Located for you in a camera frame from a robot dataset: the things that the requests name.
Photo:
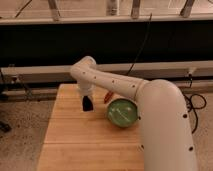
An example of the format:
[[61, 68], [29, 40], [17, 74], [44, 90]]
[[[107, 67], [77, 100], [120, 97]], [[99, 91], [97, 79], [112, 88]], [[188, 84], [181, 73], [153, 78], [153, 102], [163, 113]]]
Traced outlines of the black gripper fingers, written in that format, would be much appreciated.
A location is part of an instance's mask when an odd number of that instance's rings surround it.
[[82, 105], [83, 105], [84, 111], [92, 111], [93, 110], [93, 103], [88, 96], [83, 97]]

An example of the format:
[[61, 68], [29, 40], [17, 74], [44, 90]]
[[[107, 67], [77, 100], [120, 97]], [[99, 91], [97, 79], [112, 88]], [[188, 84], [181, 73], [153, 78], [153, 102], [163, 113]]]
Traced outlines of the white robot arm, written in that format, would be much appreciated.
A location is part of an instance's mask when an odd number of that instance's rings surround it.
[[137, 104], [144, 171], [198, 171], [187, 105], [174, 83], [99, 71], [91, 56], [73, 64], [70, 75], [82, 98], [99, 86]]

